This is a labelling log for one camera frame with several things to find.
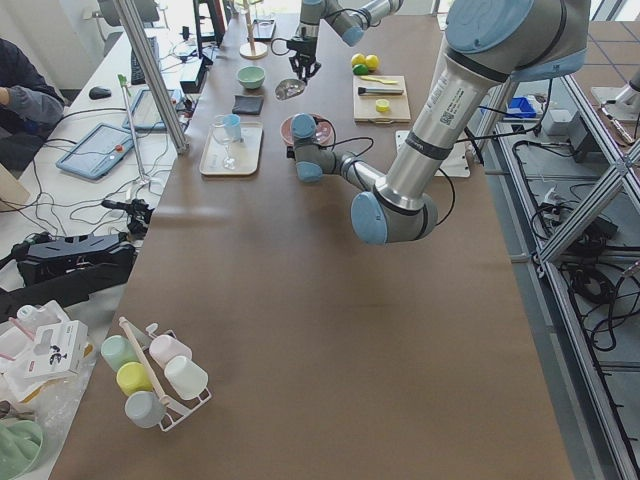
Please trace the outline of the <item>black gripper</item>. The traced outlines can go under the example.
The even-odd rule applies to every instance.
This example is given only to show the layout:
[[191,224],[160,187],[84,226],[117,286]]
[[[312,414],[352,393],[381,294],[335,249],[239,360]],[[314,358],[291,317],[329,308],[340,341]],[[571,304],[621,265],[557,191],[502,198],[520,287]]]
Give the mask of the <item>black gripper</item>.
[[294,53],[289,58],[292,71],[301,78],[303,68],[303,82],[308,83],[321,68],[316,58],[317,38],[294,36],[288,40],[288,49]]

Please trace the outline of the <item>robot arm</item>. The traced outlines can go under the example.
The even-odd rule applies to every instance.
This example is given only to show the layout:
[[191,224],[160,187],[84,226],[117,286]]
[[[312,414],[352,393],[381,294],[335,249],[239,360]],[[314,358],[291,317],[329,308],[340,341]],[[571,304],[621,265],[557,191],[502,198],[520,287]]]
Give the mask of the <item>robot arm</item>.
[[383,18],[397,13],[402,0],[375,0],[356,9],[343,7],[339,1],[304,0],[301,2],[299,23],[295,34],[286,41],[293,55],[289,57],[296,77],[307,83],[321,64],[316,59],[320,23],[325,21],[344,43],[355,46],[365,31]]
[[443,70],[388,173],[353,153],[323,149],[306,113],[292,119],[298,178],[339,175],[361,192],[351,221],[369,244],[414,241],[437,224],[425,188],[449,156],[489,89],[579,70],[587,51],[587,1],[456,1],[446,19],[438,61]]

